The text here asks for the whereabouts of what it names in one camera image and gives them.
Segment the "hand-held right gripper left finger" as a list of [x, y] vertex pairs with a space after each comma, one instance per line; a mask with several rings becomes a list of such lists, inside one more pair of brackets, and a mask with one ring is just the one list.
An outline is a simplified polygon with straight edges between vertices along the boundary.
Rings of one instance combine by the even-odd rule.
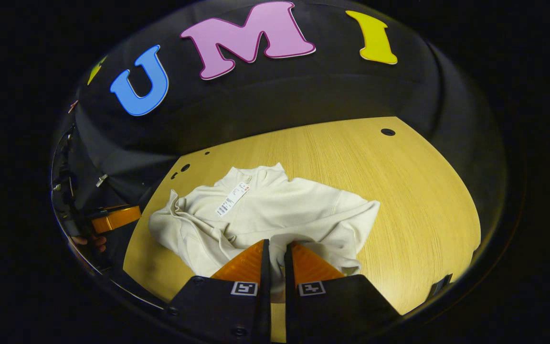
[[193, 276], [166, 307], [166, 322], [192, 344], [271, 342], [269, 240], [236, 255], [211, 277]]

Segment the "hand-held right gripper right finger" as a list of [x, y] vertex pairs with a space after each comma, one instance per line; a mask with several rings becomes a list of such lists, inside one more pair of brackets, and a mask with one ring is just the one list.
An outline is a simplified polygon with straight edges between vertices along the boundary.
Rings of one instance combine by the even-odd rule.
[[299, 242], [287, 246], [285, 273], [289, 344], [369, 344], [402, 319], [367, 277], [345, 276]]

